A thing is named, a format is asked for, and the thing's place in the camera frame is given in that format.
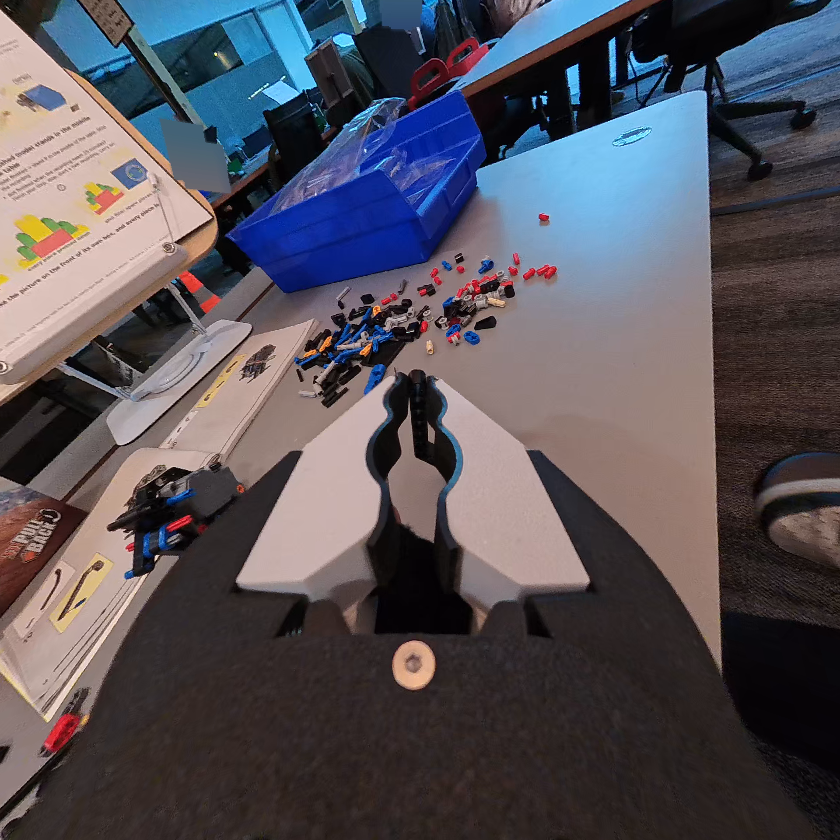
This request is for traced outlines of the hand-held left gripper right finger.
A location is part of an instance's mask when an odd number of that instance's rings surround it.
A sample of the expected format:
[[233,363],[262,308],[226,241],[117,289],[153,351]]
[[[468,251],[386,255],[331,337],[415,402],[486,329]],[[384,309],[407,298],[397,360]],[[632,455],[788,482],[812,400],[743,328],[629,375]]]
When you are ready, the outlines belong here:
[[427,427],[444,480],[434,532],[444,590],[485,618],[500,603],[585,592],[590,576],[525,445],[436,376]]

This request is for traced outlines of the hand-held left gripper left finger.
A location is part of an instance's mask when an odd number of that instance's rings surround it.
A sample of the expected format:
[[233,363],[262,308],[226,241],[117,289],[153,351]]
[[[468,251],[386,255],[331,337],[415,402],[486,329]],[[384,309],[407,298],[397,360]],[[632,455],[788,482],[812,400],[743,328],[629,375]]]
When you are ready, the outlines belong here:
[[238,574],[240,589],[346,610],[393,581],[401,531],[387,479],[406,416],[407,376],[388,375],[305,446]]

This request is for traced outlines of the partly built lego model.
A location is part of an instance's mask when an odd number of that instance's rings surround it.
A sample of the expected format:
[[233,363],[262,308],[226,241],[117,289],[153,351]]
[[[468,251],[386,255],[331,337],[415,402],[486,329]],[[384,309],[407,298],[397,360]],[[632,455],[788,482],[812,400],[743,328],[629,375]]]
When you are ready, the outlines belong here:
[[200,469],[152,470],[135,488],[127,509],[108,526],[132,538],[128,581],[151,573],[161,557],[176,557],[245,492],[233,472],[220,463]]

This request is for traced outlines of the black lego beam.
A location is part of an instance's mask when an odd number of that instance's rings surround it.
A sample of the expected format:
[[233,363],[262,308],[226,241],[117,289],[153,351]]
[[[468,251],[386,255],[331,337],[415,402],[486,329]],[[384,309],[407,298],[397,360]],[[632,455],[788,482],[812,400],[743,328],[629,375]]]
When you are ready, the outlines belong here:
[[415,458],[436,466],[435,442],[429,441],[429,428],[439,415],[436,385],[425,371],[414,369],[409,374],[408,411],[411,418]]

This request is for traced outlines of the pile of lego pieces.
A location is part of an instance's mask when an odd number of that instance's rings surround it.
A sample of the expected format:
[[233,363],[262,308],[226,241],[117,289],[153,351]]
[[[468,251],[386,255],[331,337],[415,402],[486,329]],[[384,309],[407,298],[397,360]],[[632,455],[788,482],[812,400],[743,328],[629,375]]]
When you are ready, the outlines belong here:
[[345,285],[330,321],[292,358],[297,396],[331,407],[355,386],[369,393],[413,365],[434,373],[451,351],[475,348],[527,284],[558,273],[552,258],[534,261],[513,251],[507,261],[483,255],[469,265],[465,254],[454,253],[414,280]]

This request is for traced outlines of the open lego instruction booklet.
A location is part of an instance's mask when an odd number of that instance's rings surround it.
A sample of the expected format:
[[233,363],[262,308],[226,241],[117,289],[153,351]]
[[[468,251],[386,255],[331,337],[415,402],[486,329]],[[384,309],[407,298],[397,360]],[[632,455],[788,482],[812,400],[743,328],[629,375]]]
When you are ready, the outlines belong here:
[[227,467],[237,442],[317,325],[310,320],[249,337],[160,447],[140,448],[126,458],[57,559],[38,573],[38,587],[29,584],[12,604],[2,630],[2,677],[45,721],[57,714],[147,575],[124,578],[132,566],[127,550],[132,538],[107,526],[160,466]]

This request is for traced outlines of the lego set box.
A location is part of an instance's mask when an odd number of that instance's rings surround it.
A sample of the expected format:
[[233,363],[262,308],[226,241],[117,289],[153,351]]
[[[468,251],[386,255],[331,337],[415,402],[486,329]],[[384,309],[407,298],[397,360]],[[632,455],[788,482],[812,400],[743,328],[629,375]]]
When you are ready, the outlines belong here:
[[86,516],[84,510],[1,478],[1,614]]

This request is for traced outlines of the red and black lego piece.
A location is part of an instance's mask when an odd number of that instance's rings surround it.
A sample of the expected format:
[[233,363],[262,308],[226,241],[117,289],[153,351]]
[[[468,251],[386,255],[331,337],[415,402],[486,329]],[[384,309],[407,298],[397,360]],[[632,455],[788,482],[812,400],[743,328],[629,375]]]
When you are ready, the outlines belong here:
[[89,694],[90,689],[83,687],[77,689],[69,698],[38,751],[40,758],[47,759],[55,756],[85,725],[89,715],[85,713],[84,706]]

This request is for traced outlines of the white metal stand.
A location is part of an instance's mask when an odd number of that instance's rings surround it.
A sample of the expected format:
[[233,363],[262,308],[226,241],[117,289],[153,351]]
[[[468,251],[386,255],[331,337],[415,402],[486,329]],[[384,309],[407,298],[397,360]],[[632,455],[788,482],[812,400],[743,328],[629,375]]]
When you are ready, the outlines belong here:
[[133,389],[105,384],[70,367],[67,362],[58,365],[62,373],[117,398],[117,405],[107,415],[107,426],[116,445],[127,445],[140,437],[251,334],[249,324],[225,319],[209,327],[203,326],[174,280],[171,292],[189,316],[193,336],[169,360],[157,364]]

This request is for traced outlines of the orange striped object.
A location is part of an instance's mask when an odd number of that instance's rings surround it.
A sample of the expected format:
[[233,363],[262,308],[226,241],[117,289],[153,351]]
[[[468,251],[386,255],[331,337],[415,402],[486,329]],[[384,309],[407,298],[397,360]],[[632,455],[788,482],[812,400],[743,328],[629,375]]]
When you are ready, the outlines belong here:
[[201,313],[201,316],[208,314],[220,303],[221,298],[208,287],[206,287],[191,271],[185,271],[178,276],[179,288],[192,299],[191,306]]

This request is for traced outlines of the blue plastic bin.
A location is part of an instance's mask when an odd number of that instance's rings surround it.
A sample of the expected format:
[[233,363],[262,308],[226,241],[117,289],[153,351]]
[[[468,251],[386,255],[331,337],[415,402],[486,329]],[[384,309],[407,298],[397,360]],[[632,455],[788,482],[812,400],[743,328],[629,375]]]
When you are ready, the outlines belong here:
[[227,237],[286,293],[420,264],[472,197],[485,159],[480,132],[418,209],[375,173],[272,214],[278,192]]

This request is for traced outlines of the person's shoe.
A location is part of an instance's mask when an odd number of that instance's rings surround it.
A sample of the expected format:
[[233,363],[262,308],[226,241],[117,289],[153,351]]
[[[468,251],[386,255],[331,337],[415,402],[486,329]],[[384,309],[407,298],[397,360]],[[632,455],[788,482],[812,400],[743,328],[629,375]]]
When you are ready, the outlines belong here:
[[805,452],[768,466],[754,485],[753,510],[780,549],[838,569],[838,453]]

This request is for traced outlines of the person's leg in dark pants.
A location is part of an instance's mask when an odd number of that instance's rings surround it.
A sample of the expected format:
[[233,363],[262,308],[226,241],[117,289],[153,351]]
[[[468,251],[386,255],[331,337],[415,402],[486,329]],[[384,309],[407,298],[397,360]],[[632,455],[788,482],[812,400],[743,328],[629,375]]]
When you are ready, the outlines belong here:
[[745,726],[838,774],[838,629],[724,612],[721,654],[723,679]]

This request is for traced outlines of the clear plastic bags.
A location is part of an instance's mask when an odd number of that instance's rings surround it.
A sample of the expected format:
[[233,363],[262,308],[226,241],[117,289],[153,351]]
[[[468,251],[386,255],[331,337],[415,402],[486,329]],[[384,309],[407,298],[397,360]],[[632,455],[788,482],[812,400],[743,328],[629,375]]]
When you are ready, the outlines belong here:
[[402,98],[376,100],[282,188],[270,212],[278,214],[375,173],[418,209],[477,141],[480,130],[459,91],[415,110]]

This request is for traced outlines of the black mesh chair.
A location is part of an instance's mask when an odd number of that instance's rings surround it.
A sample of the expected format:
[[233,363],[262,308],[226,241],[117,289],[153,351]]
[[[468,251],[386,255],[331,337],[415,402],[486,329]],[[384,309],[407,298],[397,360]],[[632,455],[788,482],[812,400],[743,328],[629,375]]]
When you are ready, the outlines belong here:
[[263,111],[264,121],[279,156],[284,182],[316,160],[326,147],[316,112],[303,91],[287,102]]

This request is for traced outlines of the red plastic basket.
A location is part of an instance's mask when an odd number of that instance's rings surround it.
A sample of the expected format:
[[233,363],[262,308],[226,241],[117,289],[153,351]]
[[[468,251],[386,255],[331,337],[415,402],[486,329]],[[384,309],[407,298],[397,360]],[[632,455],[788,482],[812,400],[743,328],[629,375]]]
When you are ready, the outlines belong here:
[[432,58],[417,68],[411,78],[411,97],[407,100],[410,112],[426,102],[444,95],[458,80],[449,65],[440,58]]
[[490,47],[490,43],[480,43],[476,37],[466,38],[452,49],[446,59],[449,77],[464,76],[489,52]]

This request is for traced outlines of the grey table with wooden edge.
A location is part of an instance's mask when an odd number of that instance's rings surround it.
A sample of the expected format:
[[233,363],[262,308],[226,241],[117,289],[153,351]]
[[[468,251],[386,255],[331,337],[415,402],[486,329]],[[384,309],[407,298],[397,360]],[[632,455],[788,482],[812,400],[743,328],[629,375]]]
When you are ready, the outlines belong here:
[[588,39],[613,37],[656,1],[551,1],[520,19],[455,89],[473,98],[505,86],[547,60],[568,54]]

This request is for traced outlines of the black office chair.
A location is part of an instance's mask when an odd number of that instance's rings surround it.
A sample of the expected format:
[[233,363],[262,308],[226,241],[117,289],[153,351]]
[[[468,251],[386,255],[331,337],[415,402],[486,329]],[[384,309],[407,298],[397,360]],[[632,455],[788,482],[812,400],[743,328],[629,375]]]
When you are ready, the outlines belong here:
[[733,101],[725,87],[720,57],[763,33],[796,23],[823,11],[829,1],[667,1],[649,8],[630,28],[629,48],[640,62],[665,59],[654,84],[677,93],[690,73],[703,70],[710,134],[749,159],[747,178],[761,181],[773,171],[763,153],[732,125],[733,119],[791,114],[791,129],[808,129],[816,111],[804,100]]

